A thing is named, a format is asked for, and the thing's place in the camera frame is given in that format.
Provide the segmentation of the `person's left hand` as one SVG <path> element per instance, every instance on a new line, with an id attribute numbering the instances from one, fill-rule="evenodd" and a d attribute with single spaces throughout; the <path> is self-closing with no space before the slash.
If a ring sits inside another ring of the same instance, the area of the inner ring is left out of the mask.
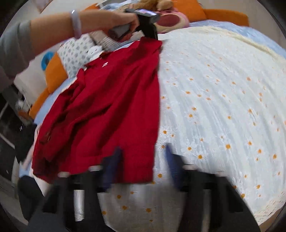
<path id="1" fill-rule="evenodd" d="M 133 13 L 91 9 L 80 12 L 79 16 L 82 33 L 108 31 L 113 27 L 125 24 L 129 24 L 129 29 L 133 32 L 139 26 L 139 19 Z"/>

